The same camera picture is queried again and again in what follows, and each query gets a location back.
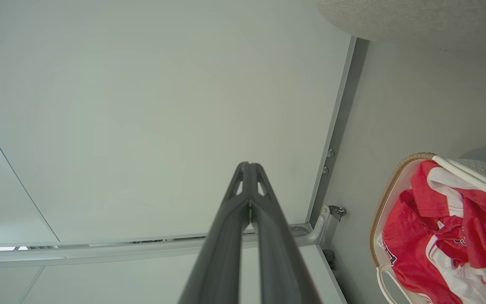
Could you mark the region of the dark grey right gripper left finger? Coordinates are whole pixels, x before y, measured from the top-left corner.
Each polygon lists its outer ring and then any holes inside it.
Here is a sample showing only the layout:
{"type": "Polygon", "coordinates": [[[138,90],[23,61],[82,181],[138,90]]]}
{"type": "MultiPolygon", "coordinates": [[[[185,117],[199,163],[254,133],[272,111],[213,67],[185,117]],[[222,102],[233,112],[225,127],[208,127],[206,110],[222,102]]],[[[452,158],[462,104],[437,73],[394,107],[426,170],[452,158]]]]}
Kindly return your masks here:
{"type": "Polygon", "coordinates": [[[240,163],[179,299],[180,304],[237,304],[243,231],[250,223],[251,170],[240,163]]]}

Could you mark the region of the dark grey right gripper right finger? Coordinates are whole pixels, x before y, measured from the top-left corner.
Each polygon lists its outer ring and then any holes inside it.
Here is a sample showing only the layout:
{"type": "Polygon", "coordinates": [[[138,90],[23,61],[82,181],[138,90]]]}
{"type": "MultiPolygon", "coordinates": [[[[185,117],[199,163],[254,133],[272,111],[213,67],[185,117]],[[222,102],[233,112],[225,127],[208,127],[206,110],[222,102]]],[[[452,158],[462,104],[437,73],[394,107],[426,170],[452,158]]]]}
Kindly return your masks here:
{"type": "Polygon", "coordinates": [[[258,232],[263,304],[322,301],[281,210],[264,168],[251,163],[251,223],[258,232]]]}

